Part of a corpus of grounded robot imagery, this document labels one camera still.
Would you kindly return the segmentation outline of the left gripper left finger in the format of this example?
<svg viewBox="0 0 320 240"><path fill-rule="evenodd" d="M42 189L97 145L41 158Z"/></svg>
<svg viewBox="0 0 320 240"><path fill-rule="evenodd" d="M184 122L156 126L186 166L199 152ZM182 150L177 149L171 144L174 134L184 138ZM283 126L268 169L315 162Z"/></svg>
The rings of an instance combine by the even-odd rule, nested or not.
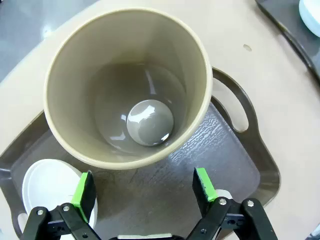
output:
<svg viewBox="0 0 320 240"><path fill-rule="evenodd" d="M75 240L99 240L89 225L96 201L96 186L92 172L81 175L71 202L49 211L44 206L34 207L22 233L23 240L59 240L71 234Z"/></svg>

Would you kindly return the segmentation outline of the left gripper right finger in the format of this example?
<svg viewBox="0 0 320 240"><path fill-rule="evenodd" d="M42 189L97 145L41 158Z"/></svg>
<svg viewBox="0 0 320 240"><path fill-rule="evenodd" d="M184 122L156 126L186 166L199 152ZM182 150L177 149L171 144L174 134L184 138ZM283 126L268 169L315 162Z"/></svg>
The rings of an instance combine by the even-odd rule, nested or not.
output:
<svg viewBox="0 0 320 240"><path fill-rule="evenodd" d="M188 240L215 240L222 230L233 231L240 240L276 240L278 237L256 198L241 203L218 196L205 168L195 168L192 189L201 219L187 236Z"/></svg>

